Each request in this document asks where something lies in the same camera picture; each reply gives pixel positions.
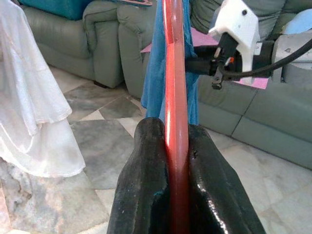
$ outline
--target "white cloth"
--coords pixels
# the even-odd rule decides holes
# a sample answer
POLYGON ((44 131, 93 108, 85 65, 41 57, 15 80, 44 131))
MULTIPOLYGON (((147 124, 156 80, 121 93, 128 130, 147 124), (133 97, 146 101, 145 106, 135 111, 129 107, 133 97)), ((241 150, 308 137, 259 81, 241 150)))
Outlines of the white cloth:
POLYGON ((29 174, 69 177, 85 163, 71 113, 23 10, 0 0, 0 156, 29 174))

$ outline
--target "red pipe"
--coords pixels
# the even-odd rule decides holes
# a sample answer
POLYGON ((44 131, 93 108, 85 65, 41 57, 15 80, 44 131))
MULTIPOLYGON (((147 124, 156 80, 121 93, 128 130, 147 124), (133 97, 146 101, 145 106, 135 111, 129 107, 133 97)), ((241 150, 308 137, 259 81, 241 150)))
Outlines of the red pipe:
POLYGON ((166 147, 171 193, 171 234, 189 233, 188 115, 182 0, 163 0, 166 57, 166 147))

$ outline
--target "pink paper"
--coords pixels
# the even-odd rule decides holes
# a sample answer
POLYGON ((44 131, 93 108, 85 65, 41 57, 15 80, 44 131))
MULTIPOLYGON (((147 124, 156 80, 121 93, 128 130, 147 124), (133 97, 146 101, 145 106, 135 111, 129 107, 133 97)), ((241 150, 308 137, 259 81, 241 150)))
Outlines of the pink paper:
MULTIPOLYGON (((203 34, 199 31, 197 31, 194 28, 191 28, 191 33, 192 33, 192 39, 193 39, 193 45, 194 46, 201 46, 201 45, 218 45, 218 42, 213 39, 211 36, 208 34, 203 34)), ((150 52, 152 49, 152 44, 149 44, 147 47, 145 47, 141 53, 147 53, 150 52)), ((268 85, 268 80, 267 78, 255 78, 254 82, 251 87, 258 88, 258 89, 266 89, 268 85)), ((241 84, 241 85, 246 85, 243 84, 243 81, 235 81, 235 83, 241 84)))

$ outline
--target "black power cord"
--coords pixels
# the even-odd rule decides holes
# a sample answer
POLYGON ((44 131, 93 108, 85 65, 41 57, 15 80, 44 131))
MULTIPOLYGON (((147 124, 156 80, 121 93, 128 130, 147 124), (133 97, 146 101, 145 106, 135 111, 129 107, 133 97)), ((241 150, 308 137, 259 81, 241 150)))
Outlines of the black power cord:
POLYGON ((265 72, 270 72, 273 71, 275 69, 278 69, 292 61, 294 61, 295 59, 299 58, 300 56, 302 56, 303 54, 305 54, 306 52, 308 52, 310 49, 312 49, 312 39, 309 40, 306 44, 304 44, 302 47, 300 47, 298 50, 296 50, 295 52, 293 52, 291 55, 271 64, 268 66, 264 66, 261 67, 259 69, 253 70, 253 71, 248 71, 248 72, 230 72, 225 70, 224 66, 225 66, 225 62, 223 59, 221 59, 221 61, 218 63, 218 67, 220 72, 227 77, 231 77, 231 78, 237 78, 237 77, 254 77, 257 76, 259 74, 265 73, 265 72))

